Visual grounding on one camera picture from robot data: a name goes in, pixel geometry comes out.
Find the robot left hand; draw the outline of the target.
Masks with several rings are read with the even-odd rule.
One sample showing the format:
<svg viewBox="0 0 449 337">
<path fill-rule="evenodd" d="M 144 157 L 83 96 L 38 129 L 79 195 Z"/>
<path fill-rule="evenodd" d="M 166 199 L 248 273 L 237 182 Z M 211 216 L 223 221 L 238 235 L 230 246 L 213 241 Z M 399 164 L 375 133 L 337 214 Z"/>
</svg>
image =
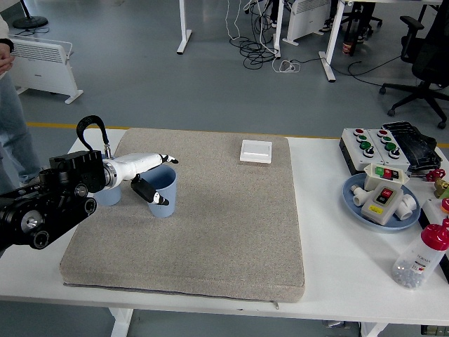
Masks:
<svg viewBox="0 0 449 337">
<path fill-rule="evenodd" d="M 131 153 L 114 159 L 103 159 L 102 162 L 105 170 L 105 190 L 115 188 L 126 180 L 130 181 L 133 191 L 150 204 L 162 206 L 170 204 L 168 199 L 162 197 L 140 175 L 150 169 L 159 167 L 165 162 L 177 164 L 176 158 L 168 154 Z"/>
</svg>

